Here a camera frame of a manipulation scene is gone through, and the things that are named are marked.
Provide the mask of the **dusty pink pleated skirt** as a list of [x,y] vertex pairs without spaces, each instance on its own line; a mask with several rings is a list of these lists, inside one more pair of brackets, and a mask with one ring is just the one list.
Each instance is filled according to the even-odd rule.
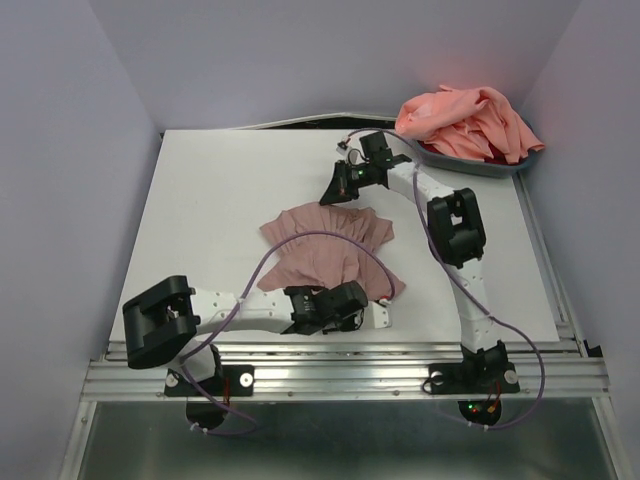
[[289,286],[330,289],[356,281],[370,300],[378,300],[397,296],[406,288],[370,257],[394,239],[393,222],[378,217],[372,208],[311,202],[282,211],[260,231],[272,246],[302,235],[278,250],[279,260],[257,283],[263,291]]

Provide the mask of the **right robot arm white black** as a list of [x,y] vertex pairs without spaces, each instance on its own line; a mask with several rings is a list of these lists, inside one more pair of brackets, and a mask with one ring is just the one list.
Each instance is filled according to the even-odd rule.
[[486,233],[475,193],[455,190],[430,176],[405,154],[395,154],[385,131],[360,130],[359,149],[345,136],[337,145],[341,158],[321,204],[358,199],[362,188],[382,185],[417,208],[430,252],[447,274],[461,330],[462,359],[428,367],[423,388],[434,395],[517,393],[518,375],[508,359],[499,326],[485,304],[482,258]]

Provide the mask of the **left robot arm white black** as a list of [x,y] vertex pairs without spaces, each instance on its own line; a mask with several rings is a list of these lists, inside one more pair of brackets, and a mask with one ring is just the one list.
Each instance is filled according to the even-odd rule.
[[194,289],[185,276],[175,275],[127,301],[122,313],[128,367],[166,369],[165,393],[171,397],[252,394],[253,368],[224,365],[212,334],[302,337],[387,324],[383,308],[355,281],[332,289],[294,286],[235,297]]

